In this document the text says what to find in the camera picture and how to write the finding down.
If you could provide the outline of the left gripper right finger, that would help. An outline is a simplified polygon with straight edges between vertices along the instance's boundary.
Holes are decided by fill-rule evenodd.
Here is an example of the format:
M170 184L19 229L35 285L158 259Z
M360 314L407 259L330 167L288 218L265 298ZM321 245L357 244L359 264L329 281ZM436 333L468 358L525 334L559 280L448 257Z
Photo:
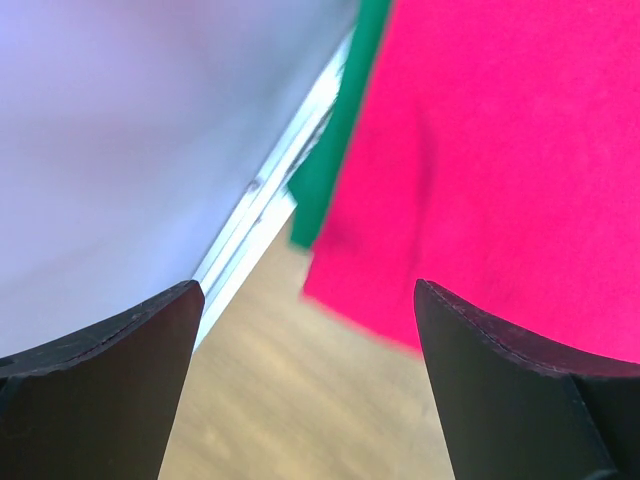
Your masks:
M635 479L639 367L418 281L421 348L458 479Z

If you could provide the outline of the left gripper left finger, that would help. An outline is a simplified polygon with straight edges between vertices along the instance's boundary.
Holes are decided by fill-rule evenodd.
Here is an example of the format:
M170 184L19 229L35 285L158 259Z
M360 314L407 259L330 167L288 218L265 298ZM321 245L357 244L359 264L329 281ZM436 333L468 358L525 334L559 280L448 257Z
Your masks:
M184 281L2 358L2 478L157 478L203 308Z

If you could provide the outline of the pink t shirt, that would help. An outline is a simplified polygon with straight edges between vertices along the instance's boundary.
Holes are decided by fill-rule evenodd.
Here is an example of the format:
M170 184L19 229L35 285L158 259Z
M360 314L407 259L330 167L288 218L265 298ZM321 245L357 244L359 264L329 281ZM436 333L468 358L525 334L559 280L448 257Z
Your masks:
M305 293L415 349L418 280L639 358L639 5L397 1Z

